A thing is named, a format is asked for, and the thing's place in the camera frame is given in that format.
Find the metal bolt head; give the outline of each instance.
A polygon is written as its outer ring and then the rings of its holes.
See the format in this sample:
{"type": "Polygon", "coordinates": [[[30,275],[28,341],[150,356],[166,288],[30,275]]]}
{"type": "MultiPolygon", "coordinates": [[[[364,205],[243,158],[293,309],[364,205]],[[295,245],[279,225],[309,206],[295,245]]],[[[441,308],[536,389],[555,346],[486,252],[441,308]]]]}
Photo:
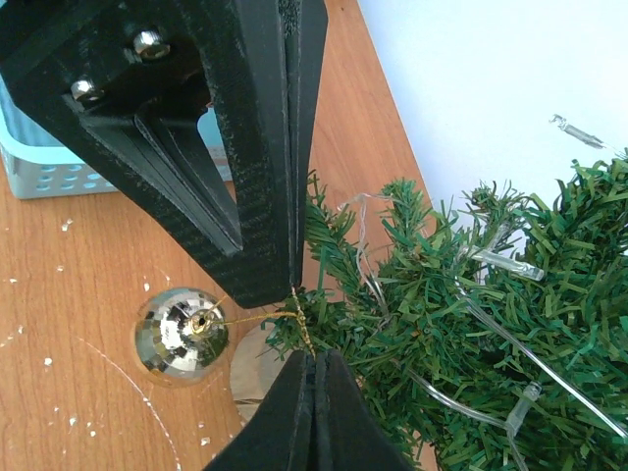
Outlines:
{"type": "Polygon", "coordinates": [[[96,88],[88,78],[75,81],[70,88],[70,92],[72,97],[79,103],[99,100],[105,94],[104,91],[96,88]]]}
{"type": "Polygon", "coordinates": [[[133,40],[135,53],[144,61],[156,61],[170,54],[170,44],[166,44],[156,31],[142,31],[133,40]]]}

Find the light blue basket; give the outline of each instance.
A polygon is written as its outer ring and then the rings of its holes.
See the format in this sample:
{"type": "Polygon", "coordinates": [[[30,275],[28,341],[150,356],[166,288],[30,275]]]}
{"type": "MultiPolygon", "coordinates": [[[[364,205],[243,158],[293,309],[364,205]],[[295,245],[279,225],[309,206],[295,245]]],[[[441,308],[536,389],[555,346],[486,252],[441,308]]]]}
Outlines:
{"type": "MultiPolygon", "coordinates": [[[[213,110],[199,120],[198,130],[223,180],[230,181],[231,172],[213,110]]],[[[0,152],[11,191],[19,199],[116,191],[76,154],[22,113],[1,78],[0,152]]]]}

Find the shiny ball ornament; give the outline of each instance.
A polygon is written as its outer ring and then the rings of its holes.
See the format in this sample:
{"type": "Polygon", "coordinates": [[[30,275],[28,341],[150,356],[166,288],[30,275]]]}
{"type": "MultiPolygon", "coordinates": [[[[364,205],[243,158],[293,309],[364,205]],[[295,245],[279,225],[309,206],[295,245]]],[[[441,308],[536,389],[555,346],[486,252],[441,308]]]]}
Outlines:
{"type": "Polygon", "coordinates": [[[210,294],[174,288],[140,309],[132,339],[136,358],[149,378],[162,386],[200,382],[229,343],[225,312],[210,294]]]}

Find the christmas tree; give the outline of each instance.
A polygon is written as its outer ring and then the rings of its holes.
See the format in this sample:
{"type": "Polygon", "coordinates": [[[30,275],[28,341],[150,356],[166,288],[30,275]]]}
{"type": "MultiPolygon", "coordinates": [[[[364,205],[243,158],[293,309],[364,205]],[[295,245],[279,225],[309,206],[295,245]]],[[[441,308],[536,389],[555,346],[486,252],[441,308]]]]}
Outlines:
{"type": "MultiPolygon", "coordinates": [[[[392,246],[372,271],[364,244],[347,240],[356,214],[329,208],[312,177],[306,240],[320,283],[282,310],[298,302],[314,349],[342,353],[409,459],[429,443],[444,470],[628,469],[628,161],[574,170],[551,205],[481,185],[467,194],[469,228],[426,207],[414,182],[390,183],[392,246]],[[525,248],[510,258],[516,234],[525,248]]],[[[293,318],[275,322],[271,346],[305,346],[293,318]]]]}

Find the round wooden disc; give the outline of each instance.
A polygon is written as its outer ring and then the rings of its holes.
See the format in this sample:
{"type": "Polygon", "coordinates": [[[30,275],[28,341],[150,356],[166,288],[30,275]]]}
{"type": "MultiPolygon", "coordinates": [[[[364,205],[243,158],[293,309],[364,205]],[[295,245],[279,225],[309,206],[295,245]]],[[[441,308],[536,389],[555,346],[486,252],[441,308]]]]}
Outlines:
{"type": "Polygon", "coordinates": [[[239,414],[248,422],[284,367],[277,351],[267,345],[273,331],[258,326],[252,329],[235,349],[230,383],[239,414]]]}

